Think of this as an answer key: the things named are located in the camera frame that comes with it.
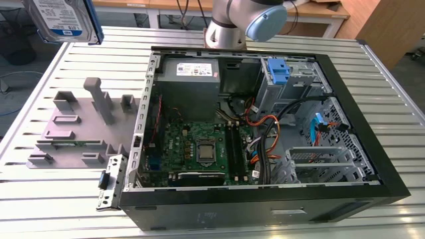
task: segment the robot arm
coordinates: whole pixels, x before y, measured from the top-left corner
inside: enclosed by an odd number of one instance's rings
[[[269,40],[287,22],[283,0],[215,0],[212,22],[205,34],[209,48],[243,49],[245,35]]]

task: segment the hard drive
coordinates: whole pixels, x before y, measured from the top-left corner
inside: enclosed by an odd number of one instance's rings
[[[101,44],[104,34],[92,0],[23,0],[44,42]]]

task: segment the blue hard drive label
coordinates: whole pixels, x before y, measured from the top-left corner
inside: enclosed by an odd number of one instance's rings
[[[63,36],[81,35],[80,21],[65,0],[33,0],[33,3],[52,32]]]

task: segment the ram slot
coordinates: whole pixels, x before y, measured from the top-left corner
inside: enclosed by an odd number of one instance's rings
[[[225,127],[225,149],[228,160],[229,177],[235,181],[247,181],[245,162],[241,150],[241,138],[239,127]]]

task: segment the gray 3d printed holder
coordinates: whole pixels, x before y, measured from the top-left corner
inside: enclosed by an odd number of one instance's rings
[[[92,98],[57,92],[56,110],[28,158],[28,168],[104,168],[108,158],[128,154],[140,99],[109,98],[99,78],[87,78]]]

